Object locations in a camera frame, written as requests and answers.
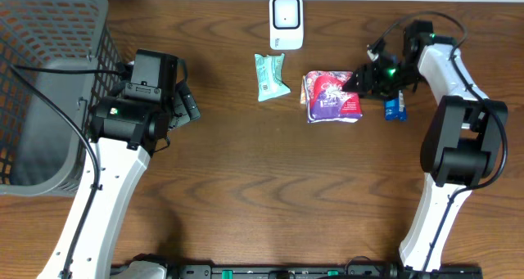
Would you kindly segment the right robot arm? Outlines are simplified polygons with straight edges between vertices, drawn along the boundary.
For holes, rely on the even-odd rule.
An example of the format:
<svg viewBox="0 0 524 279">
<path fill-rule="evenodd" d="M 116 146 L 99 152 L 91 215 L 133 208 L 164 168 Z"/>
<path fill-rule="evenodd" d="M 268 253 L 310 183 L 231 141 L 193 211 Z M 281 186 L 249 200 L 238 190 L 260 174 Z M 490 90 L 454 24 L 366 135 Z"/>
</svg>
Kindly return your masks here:
<svg viewBox="0 0 524 279">
<path fill-rule="evenodd" d="M 404 268 L 437 272 L 454 221 L 475 190 L 489 186 L 508 158 L 505 122 L 508 108 L 492 101 L 475 84 L 450 37 L 415 34 L 404 41 L 403 62 L 378 39 L 368 46 L 370 63 L 344 86 L 362 94 L 378 86 L 397 89 L 408 79 L 424 79 L 437 103 L 422 142 L 424 188 L 417 212 L 399 253 Z"/>
</svg>

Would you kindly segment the white barcode scanner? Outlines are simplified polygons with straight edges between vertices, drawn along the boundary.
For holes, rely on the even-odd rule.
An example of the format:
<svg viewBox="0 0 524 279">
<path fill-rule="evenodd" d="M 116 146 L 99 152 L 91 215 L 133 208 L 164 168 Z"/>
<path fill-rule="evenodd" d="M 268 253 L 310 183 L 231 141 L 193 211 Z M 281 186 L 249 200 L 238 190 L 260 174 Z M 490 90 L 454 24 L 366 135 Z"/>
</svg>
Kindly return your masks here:
<svg viewBox="0 0 524 279">
<path fill-rule="evenodd" d="M 303 0 L 269 0 L 269 45 L 273 50 L 298 50 L 305 36 Z"/>
</svg>

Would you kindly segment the orange white snack bar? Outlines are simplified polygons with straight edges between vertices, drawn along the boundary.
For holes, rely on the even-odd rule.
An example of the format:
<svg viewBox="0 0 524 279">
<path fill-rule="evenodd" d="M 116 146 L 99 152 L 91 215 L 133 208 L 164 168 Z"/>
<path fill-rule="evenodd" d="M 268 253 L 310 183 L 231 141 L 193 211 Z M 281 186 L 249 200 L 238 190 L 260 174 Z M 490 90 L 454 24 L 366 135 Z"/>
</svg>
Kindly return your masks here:
<svg viewBox="0 0 524 279">
<path fill-rule="evenodd" d="M 300 104 L 305 105 L 307 103 L 307 83 L 306 78 L 303 75 L 300 85 Z"/>
</svg>

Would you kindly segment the blue cookie package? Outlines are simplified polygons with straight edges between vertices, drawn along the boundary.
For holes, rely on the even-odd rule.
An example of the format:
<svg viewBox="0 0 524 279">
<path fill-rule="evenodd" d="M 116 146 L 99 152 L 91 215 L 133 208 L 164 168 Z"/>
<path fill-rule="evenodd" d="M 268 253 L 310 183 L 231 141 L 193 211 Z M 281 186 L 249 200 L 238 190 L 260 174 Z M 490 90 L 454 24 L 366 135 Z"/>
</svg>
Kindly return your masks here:
<svg viewBox="0 0 524 279">
<path fill-rule="evenodd" d="M 404 103 L 404 94 L 401 90 L 398 91 L 396 98 L 384 102 L 385 120 L 399 120 L 405 121 L 407 119 L 407 111 Z"/>
</svg>

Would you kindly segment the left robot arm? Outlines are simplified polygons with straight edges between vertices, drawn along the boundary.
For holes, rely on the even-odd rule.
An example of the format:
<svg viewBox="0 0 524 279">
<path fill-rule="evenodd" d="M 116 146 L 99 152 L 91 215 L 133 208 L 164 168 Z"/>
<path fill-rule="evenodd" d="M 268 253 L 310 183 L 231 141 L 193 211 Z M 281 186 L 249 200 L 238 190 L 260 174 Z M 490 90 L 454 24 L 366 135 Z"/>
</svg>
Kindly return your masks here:
<svg viewBox="0 0 524 279">
<path fill-rule="evenodd" d="M 174 128 L 198 119 L 186 62 L 140 49 L 89 113 L 87 157 L 59 241 L 41 278 L 108 278 L 131 196 Z"/>
</svg>

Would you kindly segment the grey plastic mesh basket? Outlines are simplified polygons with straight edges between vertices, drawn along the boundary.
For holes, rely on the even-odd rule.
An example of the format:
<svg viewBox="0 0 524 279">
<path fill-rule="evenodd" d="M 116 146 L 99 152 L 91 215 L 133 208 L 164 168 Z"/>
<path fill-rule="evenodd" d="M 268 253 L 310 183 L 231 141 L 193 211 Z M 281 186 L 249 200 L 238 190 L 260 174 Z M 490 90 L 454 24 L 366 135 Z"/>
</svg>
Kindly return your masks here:
<svg viewBox="0 0 524 279">
<path fill-rule="evenodd" d="M 86 152 L 82 130 L 119 82 L 120 55 L 106 25 L 107 0 L 1 0 L 1 193 L 72 196 Z"/>
</svg>

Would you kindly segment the red purple pad package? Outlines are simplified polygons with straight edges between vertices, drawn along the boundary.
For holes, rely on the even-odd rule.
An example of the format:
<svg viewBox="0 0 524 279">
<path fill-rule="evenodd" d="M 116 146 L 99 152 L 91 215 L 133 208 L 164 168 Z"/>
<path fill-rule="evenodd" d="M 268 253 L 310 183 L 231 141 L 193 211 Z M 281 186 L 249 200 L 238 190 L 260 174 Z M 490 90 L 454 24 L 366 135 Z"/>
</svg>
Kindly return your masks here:
<svg viewBox="0 0 524 279">
<path fill-rule="evenodd" d="M 312 70 L 305 75 L 307 83 L 306 116 L 309 123 L 355 123 L 363 116 L 359 96 L 341 87 L 351 71 Z"/>
</svg>

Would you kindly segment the teal wet wipes pack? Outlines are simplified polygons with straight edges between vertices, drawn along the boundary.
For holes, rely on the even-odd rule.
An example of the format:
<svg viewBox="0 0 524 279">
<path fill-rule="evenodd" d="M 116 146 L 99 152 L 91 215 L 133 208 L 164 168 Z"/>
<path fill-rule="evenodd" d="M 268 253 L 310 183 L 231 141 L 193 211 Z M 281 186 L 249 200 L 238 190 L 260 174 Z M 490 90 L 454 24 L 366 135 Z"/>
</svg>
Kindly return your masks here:
<svg viewBox="0 0 524 279">
<path fill-rule="evenodd" d="M 255 54 L 254 57 L 259 89 L 258 102 L 289 94 L 291 89 L 282 79 L 285 54 L 278 56 Z"/>
</svg>

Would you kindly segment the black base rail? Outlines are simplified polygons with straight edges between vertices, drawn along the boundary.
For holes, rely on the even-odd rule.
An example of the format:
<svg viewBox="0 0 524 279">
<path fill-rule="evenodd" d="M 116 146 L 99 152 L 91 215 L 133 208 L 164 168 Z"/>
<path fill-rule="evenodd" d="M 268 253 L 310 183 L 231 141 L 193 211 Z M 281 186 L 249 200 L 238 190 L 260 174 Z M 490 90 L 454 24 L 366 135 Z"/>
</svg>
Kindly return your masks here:
<svg viewBox="0 0 524 279">
<path fill-rule="evenodd" d="M 449 265 L 432 272 L 416 272 L 397 263 L 373 261 L 359 256 L 345 266 L 213 266 L 176 265 L 154 254 L 141 254 L 134 261 L 110 270 L 110 279 L 316 279 L 316 278 L 442 278 L 482 279 L 481 268 Z"/>
</svg>

